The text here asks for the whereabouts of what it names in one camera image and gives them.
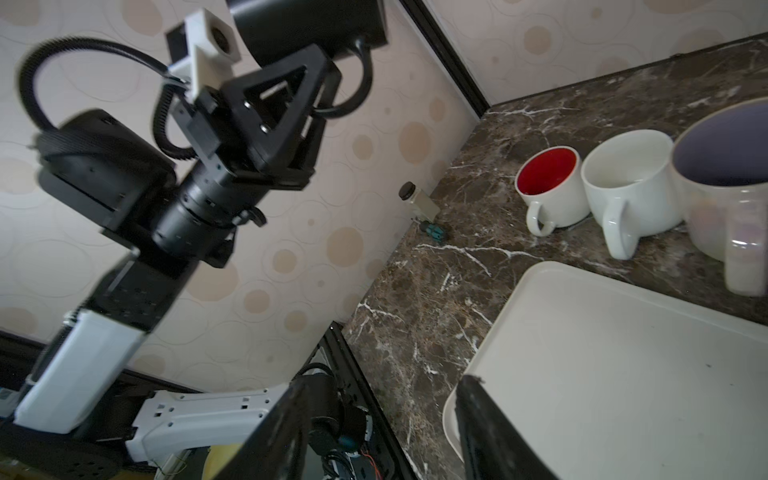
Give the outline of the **small black mug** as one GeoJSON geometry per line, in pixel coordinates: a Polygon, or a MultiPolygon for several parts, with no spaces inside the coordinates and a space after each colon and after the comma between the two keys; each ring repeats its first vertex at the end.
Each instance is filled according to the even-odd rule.
{"type": "Polygon", "coordinates": [[[367,99],[373,83],[371,52],[388,44],[382,1],[241,0],[227,6],[244,45],[261,67],[310,45],[332,60],[360,60],[363,75],[356,92],[341,104],[317,109],[317,117],[347,116],[367,99]]]}

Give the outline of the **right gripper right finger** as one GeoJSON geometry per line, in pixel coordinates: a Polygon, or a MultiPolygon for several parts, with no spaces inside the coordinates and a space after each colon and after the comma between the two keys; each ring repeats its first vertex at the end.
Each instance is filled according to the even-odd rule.
{"type": "Polygon", "coordinates": [[[556,477],[486,392],[481,378],[461,378],[455,413],[467,479],[556,477]]]}

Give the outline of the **pink iridescent mug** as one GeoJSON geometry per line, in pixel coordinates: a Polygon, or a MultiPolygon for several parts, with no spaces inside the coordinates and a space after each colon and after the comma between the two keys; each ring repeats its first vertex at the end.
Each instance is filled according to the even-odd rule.
{"type": "Polygon", "coordinates": [[[724,267],[726,288],[767,294],[767,100],[726,107],[675,141],[672,178],[693,245],[724,267]]]}

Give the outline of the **white ribbed-base mug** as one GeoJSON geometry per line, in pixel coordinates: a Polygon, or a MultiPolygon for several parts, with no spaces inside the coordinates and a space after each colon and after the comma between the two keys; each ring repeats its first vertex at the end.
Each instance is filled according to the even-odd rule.
{"type": "Polygon", "coordinates": [[[639,241],[682,222],[670,159],[674,142],[657,130],[614,136],[585,158],[581,178],[609,254],[629,260],[639,241]]]}

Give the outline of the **plain white mug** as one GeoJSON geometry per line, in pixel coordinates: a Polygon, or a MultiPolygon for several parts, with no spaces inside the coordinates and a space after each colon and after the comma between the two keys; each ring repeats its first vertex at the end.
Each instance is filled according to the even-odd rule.
{"type": "Polygon", "coordinates": [[[580,154],[569,146],[555,146],[529,158],[515,178],[515,189],[527,205],[528,231],[546,237],[588,217],[591,209],[581,178],[580,154]]]}

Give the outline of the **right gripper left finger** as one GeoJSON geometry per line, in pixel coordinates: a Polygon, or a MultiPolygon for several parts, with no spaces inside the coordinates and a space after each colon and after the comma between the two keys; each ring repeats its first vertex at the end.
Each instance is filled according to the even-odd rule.
{"type": "Polygon", "coordinates": [[[301,479],[311,425],[309,400],[309,387],[293,381],[215,479],[301,479]]]}

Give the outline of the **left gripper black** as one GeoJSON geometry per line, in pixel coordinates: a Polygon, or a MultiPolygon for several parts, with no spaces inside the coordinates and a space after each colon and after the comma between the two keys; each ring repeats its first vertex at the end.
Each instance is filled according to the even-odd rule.
{"type": "Polygon", "coordinates": [[[316,45],[258,71],[179,98],[173,119],[197,158],[228,187],[300,191],[315,173],[340,73],[316,45]]]}

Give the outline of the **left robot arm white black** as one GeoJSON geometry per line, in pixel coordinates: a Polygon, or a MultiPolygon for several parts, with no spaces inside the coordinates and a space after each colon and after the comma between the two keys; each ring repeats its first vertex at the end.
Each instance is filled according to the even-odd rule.
{"type": "Polygon", "coordinates": [[[123,44],[64,37],[27,56],[18,89],[39,130],[39,183],[126,254],[38,357],[2,423],[5,455],[60,479],[108,479],[144,461],[136,427],[110,431],[105,394],[197,267],[224,267],[237,229],[265,223],[259,202],[273,190],[308,185],[339,80],[315,44],[204,88],[193,102],[167,66],[123,44]],[[59,126],[47,118],[37,73],[50,58],[78,50],[118,55],[163,77],[153,143],[101,109],[59,126]]]}

